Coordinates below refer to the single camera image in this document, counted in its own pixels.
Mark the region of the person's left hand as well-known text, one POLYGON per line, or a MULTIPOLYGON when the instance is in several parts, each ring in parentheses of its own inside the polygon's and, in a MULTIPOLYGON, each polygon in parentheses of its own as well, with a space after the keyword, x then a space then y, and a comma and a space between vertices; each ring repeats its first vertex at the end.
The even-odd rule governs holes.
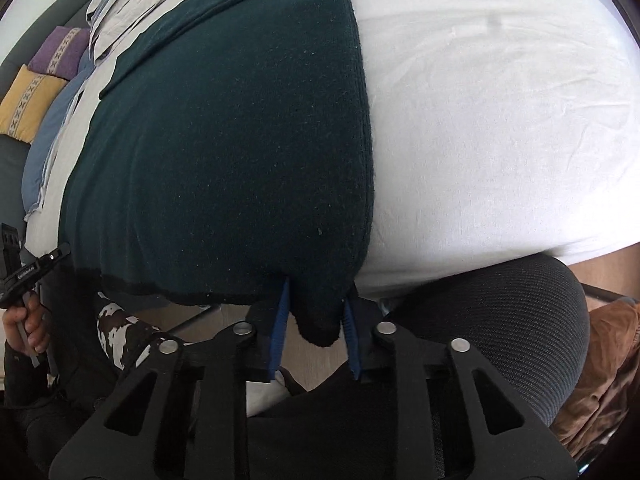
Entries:
POLYGON ((35 292, 24 296, 23 302, 6 309, 2 314, 2 324, 9 347, 25 356, 41 354, 50 344, 46 309, 40 304, 35 292))

